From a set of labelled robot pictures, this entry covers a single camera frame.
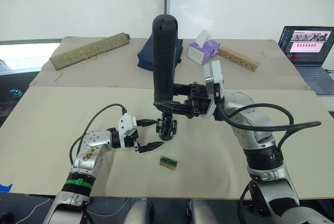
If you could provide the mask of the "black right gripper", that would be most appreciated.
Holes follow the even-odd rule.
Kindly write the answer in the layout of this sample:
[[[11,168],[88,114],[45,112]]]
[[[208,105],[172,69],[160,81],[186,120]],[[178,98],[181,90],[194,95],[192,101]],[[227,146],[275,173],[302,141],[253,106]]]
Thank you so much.
[[[153,105],[162,113],[185,115],[189,119],[207,113],[211,99],[205,85],[196,82],[184,85],[173,84],[173,96],[187,96],[184,104],[174,101],[156,101]]]

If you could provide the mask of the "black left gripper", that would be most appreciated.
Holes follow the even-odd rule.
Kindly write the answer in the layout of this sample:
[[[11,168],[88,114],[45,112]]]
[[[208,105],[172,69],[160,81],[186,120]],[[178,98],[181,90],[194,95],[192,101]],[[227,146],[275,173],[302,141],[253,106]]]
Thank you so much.
[[[154,125],[156,123],[157,123],[157,120],[153,120],[153,119],[137,120],[137,126],[140,126],[140,127],[147,127],[147,126]],[[164,144],[164,142],[152,142],[152,143],[147,143],[144,146],[141,146],[138,144],[138,137],[139,135],[138,135],[137,130],[135,130],[131,135],[125,136],[124,138],[125,147],[133,147],[135,151],[138,151],[139,153],[143,153],[143,152],[152,151]]]

